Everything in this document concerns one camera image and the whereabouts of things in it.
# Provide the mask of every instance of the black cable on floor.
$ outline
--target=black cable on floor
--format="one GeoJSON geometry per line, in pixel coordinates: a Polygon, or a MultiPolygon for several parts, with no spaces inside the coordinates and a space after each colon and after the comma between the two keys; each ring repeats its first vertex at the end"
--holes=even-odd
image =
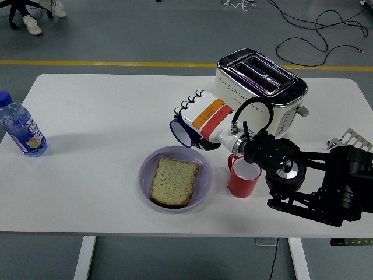
{"type": "Polygon", "coordinates": [[[347,25],[347,26],[359,27],[359,28],[361,29],[361,32],[362,32],[363,36],[364,36],[364,37],[368,37],[368,33],[369,33],[368,29],[367,29],[365,26],[362,26],[359,22],[357,22],[357,21],[355,21],[355,20],[351,20],[351,19],[354,18],[354,17],[356,17],[356,16],[358,16],[359,14],[363,13],[363,12],[366,11],[367,9],[372,8],[372,6],[369,6],[369,7],[365,8],[365,9],[362,10],[360,13],[358,13],[358,14],[356,14],[356,15],[354,15],[354,16],[352,16],[352,17],[346,19],[346,20],[343,20],[342,17],[341,17],[341,15],[340,15],[340,13],[337,12],[336,10],[326,10],[326,11],[322,12],[322,13],[317,17],[317,20],[316,20],[315,22],[312,22],[312,21],[309,21],[309,20],[297,19],[296,17],[290,16],[290,15],[288,15],[287,13],[283,12],[283,11],[280,9],[280,7],[279,7],[279,6],[274,2],[274,0],[267,0],[267,1],[268,1],[272,6],[274,6],[276,9],[278,9],[278,10],[280,11],[282,17],[283,17],[287,22],[289,22],[291,25],[294,25],[294,26],[299,27],[299,28],[307,29],[307,30],[316,30],[318,36],[323,40],[323,42],[324,42],[324,44],[325,44],[325,49],[321,49],[321,48],[316,47],[315,45],[313,45],[311,42],[309,42],[308,40],[306,40],[306,39],[304,39],[304,38],[299,38],[299,37],[288,38],[288,39],[282,41],[282,42],[281,42],[280,44],[278,44],[277,47],[276,47],[276,55],[277,55],[279,58],[281,58],[282,60],[284,60],[284,61],[286,61],[286,62],[288,62],[288,63],[291,63],[291,64],[299,65],[299,66],[304,66],[304,67],[317,67],[317,66],[321,66],[321,65],[323,65],[323,64],[326,62],[326,60],[327,60],[327,58],[328,58],[330,52],[332,52],[333,50],[335,50],[335,49],[337,49],[337,48],[340,48],[340,47],[350,47],[350,48],[353,48],[353,49],[355,49],[355,50],[357,50],[357,51],[363,53],[363,51],[362,51],[361,49],[359,49],[359,48],[357,48],[357,47],[355,47],[355,46],[353,46],[353,45],[348,45],[348,44],[338,45],[338,46],[333,47],[331,50],[328,51],[328,49],[329,49],[328,43],[327,43],[327,41],[325,40],[325,38],[320,34],[319,30],[320,30],[320,29],[327,28],[327,27],[332,27],[332,26],[337,26],[337,25],[340,25],[340,24],[344,24],[344,25],[347,25]],[[318,21],[319,21],[320,17],[322,17],[322,16],[323,16],[324,14],[326,14],[326,13],[336,13],[336,14],[338,15],[340,21],[339,21],[339,22],[336,22],[336,23],[333,23],[333,24],[326,24],[326,25],[325,25],[325,24],[321,24],[321,23],[319,23],[318,21]],[[306,24],[312,24],[312,25],[315,25],[315,27],[305,27],[305,26],[302,26],[302,25],[299,25],[299,24],[295,24],[295,23],[291,22],[290,20],[288,20],[287,17],[288,17],[288,18],[291,18],[291,19],[293,19],[293,20],[297,20],[297,21],[299,21],[299,22],[301,22],[301,23],[306,23],[306,24]],[[316,49],[316,50],[318,50],[318,51],[320,51],[320,52],[323,52],[323,53],[327,52],[324,61],[321,62],[320,64],[315,64],[315,65],[305,65],[305,64],[299,64],[299,63],[296,63],[296,62],[293,62],[293,61],[290,61],[290,60],[284,59],[284,58],[279,54],[279,48],[280,48],[280,46],[281,46],[283,43],[285,43],[285,42],[287,42],[287,41],[290,41],[290,40],[301,40],[301,41],[304,41],[304,42],[308,43],[311,47],[313,47],[314,49],[316,49]]]}
{"type": "Polygon", "coordinates": [[[269,280],[272,279],[272,275],[273,275],[273,268],[275,267],[275,261],[276,261],[276,257],[277,257],[277,248],[279,247],[279,238],[277,238],[277,243],[276,243],[276,251],[275,251],[275,257],[273,258],[273,263],[272,263],[272,269],[270,271],[270,277],[269,277],[269,280]]]}

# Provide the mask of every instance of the toaster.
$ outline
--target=toaster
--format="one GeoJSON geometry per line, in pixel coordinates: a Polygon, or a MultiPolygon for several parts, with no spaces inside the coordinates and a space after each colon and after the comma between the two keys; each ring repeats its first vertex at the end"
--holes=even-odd
{"type": "MultiPolygon", "coordinates": [[[[290,129],[297,113],[303,117],[309,113],[301,107],[307,93],[304,80],[249,48],[218,61],[214,93],[234,111],[252,97],[269,101],[274,116],[267,131],[276,138],[290,129]]],[[[252,103],[242,111],[239,120],[246,121],[248,128],[257,133],[267,124],[269,112],[262,103],[252,103]]]]}

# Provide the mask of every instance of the plastic bottle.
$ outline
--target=plastic bottle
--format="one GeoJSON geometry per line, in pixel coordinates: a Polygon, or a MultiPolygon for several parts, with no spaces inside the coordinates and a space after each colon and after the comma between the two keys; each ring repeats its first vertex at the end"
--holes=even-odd
{"type": "Polygon", "coordinates": [[[0,123],[26,156],[40,156],[48,142],[23,105],[0,91],[0,123]]]}

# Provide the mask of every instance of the bread slice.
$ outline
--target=bread slice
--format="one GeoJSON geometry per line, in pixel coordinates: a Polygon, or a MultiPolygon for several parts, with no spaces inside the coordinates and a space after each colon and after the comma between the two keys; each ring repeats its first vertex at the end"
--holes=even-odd
{"type": "Polygon", "coordinates": [[[150,199],[165,208],[183,208],[194,191],[199,164],[160,157],[150,199]]]}

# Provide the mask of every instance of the white sneaker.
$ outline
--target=white sneaker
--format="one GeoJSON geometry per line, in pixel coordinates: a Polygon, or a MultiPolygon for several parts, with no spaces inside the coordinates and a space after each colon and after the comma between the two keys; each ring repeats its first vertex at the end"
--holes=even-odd
{"type": "Polygon", "coordinates": [[[43,33],[43,31],[41,31],[41,28],[37,26],[36,20],[34,20],[34,18],[30,15],[23,17],[23,23],[26,25],[31,35],[36,36],[43,33]]]}
{"type": "Polygon", "coordinates": [[[64,18],[66,16],[64,6],[59,0],[39,0],[39,5],[59,18],[64,18]]]}

